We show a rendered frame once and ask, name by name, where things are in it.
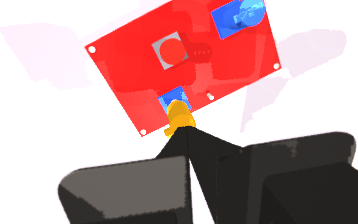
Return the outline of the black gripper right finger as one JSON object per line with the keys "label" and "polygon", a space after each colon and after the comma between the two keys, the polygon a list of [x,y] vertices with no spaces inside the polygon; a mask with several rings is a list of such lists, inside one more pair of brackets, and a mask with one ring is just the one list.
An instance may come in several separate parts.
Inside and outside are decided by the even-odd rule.
{"label": "black gripper right finger", "polygon": [[264,179],[272,174],[347,162],[356,138],[345,131],[247,144],[233,144],[185,126],[189,158],[214,224],[258,224]]}

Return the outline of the red circuit board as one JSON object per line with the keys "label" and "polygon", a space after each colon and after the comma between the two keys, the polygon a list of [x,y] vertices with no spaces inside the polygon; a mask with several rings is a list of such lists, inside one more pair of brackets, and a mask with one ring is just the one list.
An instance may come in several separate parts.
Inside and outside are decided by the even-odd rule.
{"label": "red circuit board", "polygon": [[141,137],[281,69],[264,0],[171,0],[85,48]]}

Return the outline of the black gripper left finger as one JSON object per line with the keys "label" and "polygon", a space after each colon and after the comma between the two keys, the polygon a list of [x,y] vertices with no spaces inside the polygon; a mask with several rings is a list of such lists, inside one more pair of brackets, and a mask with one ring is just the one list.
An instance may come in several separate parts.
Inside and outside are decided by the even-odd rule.
{"label": "black gripper left finger", "polygon": [[177,127],[155,158],[76,169],[57,197],[69,224],[171,211],[194,224],[188,134]]}

